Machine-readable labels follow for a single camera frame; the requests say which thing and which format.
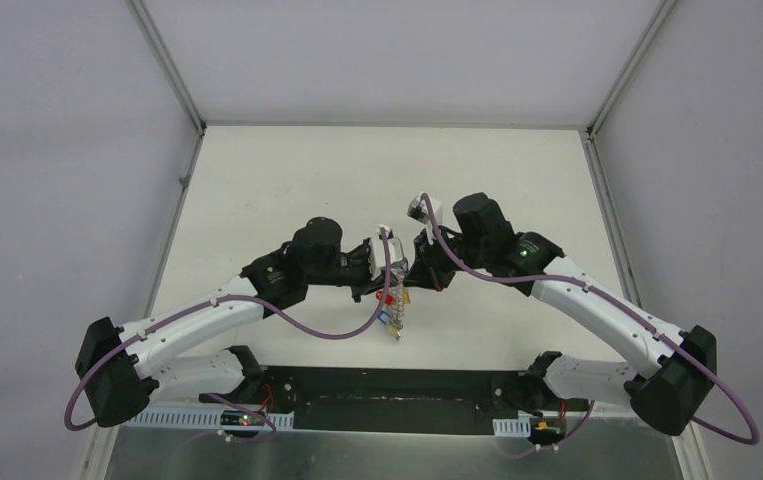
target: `white wall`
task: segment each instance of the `white wall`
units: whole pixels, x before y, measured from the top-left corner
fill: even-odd
[[[125,2],[0,1],[0,478],[70,473],[84,329],[142,311],[193,142]]]
[[[646,306],[716,333],[763,433],[763,2],[682,2],[599,140]],[[717,478],[763,478],[763,441],[705,439]]]
[[[146,3],[208,121],[586,126],[658,1]]]

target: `purple cable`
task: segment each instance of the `purple cable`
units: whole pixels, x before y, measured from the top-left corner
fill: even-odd
[[[431,207],[431,198],[428,196],[427,193],[422,194],[422,200],[425,202],[425,207],[428,209],[428,217],[431,220],[431,228],[434,231],[434,236],[437,238],[437,242],[440,244],[440,247],[443,249],[444,252],[446,252],[446,255],[455,265],[457,265],[461,270],[469,273],[470,275],[476,278],[480,278],[481,280],[486,280],[488,282],[493,282],[493,283],[501,283],[503,285],[513,285],[515,283],[520,283],[520,282],[534,282],[539,280],[554,280],[554,281],[569,283],[569,284],[576,285],[582,288],[587,286],[585,282],[577,278],[567,277],[565,275],[526,275],[522,277],[491,277],[489,275],[484,275],[483,273],[476,272],[475,270],[469,268],[469,266],[467,266],[465,263],[463,263],[463,260],[458,258],[454,254],[454,252],[452,252],[452,249],[449,248],[449,245],[446,243],[446,240],[443,237],[442,232],[440,231],[440,226],[437,223],[437,217],[434,216],[434,210]],[[696,360],[692,355],[687,353],[683,348],[681,348],[679,344],[674,342],[671,338],[669,338],[663,333],[658,333],[658,330],[655,328],[654,325],[646,321],[646,319],[638,315],[634,310],[627,307],[620,300],[614,298],[613,296],[609,295],[607,292],[601,290],[600,288],[590,286],[587,289],[590,292],[605,299],[608,303],[610,303],[611,305],[613,305],[614,307],[618,308],[620,311],[628,315],[632,320],[639,323],[649,333],[651,333],[652,335],[655,335],[656,338],[664,342],[664,345],[672,348],[673,351],[675,351],[682,358],[687,360],[691,365],[696,367],[696,369],[702,372],[703,375],[708,377],[708,379],[711,380],[711,382],[714,385],[716,385],[717,387],[719,387],[720,390],[723,391],[723,393],[729,398],[729,400],[731,400],[731,403],[733,403],[734,406],[737,408],[737,410],[740,412],[740,415],[743,417],[743,420],[746,421],[747,427],[749,427],[749,434],[751,435],[751,438],[735,435],[731,432],[723,430],[720,427],[711,425],[710,423],[700,418],[693,417],[694,422],[707,428],[708,430],[711,430],[714,433],[718,433],[722,435],[723,437],[728,438],[730,440],[734,440],[735,442],[738,442],[738,443],[743,443],[746,445],[756,445],[761,440],[761,433],[758,431],[758,425],[755,423],[755,419],[752,418],[752,414],[749,413],[749,410],[746,408],[746,405],[743,403],[740,397],[738,397],[737,394],[734,393],[734,391],[731,388],[729,388],[728,385],[726,385],[722,380],[720,380],[720,378],[714,372],[709,370],[708,367],[706,367],[705,365],[702,365],[702,363],[699,362],[699,360]]]
[[[590,414],[593,413],[593,406],[596,404],[594,401],[590,401],[590,404],[587,406],[587,412],[584,413],[584,417],[581,419],[580,422],[578,422],[578,425],[575,426],[575,428],[572,429],[571,432],[566,434],[566,436],[561,440],[560,442],[554,443],[552,445],[546,445],[545,448],[551,448],[552,450],[557,450],[558,446],[561,446],[567,442],[570,438],[572,438],[575,435],[575,432],[579,431],[581,429],[581,426],[584,425],[587,422],[587,419],[590,418]],[[532,448],[531,450],[526,450],[522,453],[507,453],[504,450],[499,447],[499,453],[504,455],[505,457],[511,459],[511,460],[522,460],[523,458],[531,455],[534,452],[538,452],[540,450],[537,450],[537,447]]]
[[[387,238],[387,231],[383,228],[380,231],[381,235],[381,243],[384,245],[384,264],[386,267],[384,268],[384,288],[382,290],[382,294],[380,299],[378,300],[378,306],[375,307],[375,311],[372,313],[372,315],[369,317],[369,320],[366,321],[363,325],[358,327],[356,330],[352,330],[351,332],[347,333],[323,333],[317,330],[314,330],[310,327],[307,327],[303,325],[298,320],[294,319],[293,317],[289,316],[288,314],[284,313],[280,308],[276,307],[275,305],[272,305],[271,303],[267,302],[266,300],[261,300],[257,297],[252,297],[249,295],[225,295],[223,297],[219,297],[216,299],[218,303],[222,302],[234,302],[234,301],[241,301],[241,302],[252,302],[256,303],[258,305],[262,305],[263,308],[269,310],[270,312],[278,315],[279,317],[283,318],[287,321],[290,325],[298,328],[304,333],[307,333],[308,335],[312,335],[317,338],[322,338],[325,340],[345,340],[348,338],[356,337],[360,335],[361,333],[368,330],[372,325],[375,323],[375,320],[378,318],[378,314],[381,313],[381,310],[384,308],[384,299],[387,298],[387,295],[390,292],[390,242]],[[166,325],[169,325],[170,323],[180,319],[184,318],[187,315],[191,313],[195,313],[199,310],[212,307],[210,301],[202,302],[197,305],[193,305],[191,307],[185,308],[184,310],[181,310],[180,312],[170,315],[166,317],[165,319],[155,323],[154,325],[148,327],[145,329],[146,335],[151,335],[152,333],[156,332],[157,330],[165,327]],[[139,334],[133,335],[131,338],[125,340],[120,345],[118,345],[116,348],[111,350],[107,353],[107,355],[101,357],[97,362],[95,362],[95,365],[93,365],[87,373],[84,375],[84,378],[81,379],[81,381],[78,383],[78,386],[75,387],[75,391],[72,392],[72,396],[69,398],[69,403],[66,404],[66,411],[63,414],[63,423],[66,425],[66,428],[77,432],[79,430],[83,430],[92,424],[95,423],[95,419],[88,420],[84,423],[76,425],[72,422],[72,412],[75,410],[75,403],[77,403],[78,398],[81,396],[81,393],[84,391],[84,388],[86,388],[89,381],[92,379],[93,376],[95,376],[96,372],[98,372],[107,362],[110,361],[111,358],[115,357],[116,355],[119,355],[121,352],[123,352],[126,348],[130,347],[134,343],[143,340],[142,337],[139,336]]]

